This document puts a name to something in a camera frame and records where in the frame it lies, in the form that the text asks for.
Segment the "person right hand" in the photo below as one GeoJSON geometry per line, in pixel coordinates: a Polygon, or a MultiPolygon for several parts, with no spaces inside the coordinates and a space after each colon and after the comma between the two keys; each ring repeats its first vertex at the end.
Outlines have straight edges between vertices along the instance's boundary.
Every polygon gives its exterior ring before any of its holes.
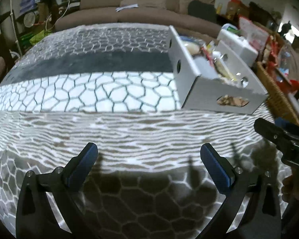
{"type": "Polygon", "coordinates": [[[292,174],[282,181],[282,200],[289,203],[292,198],[299,201],[299,177],[292,174]]]}

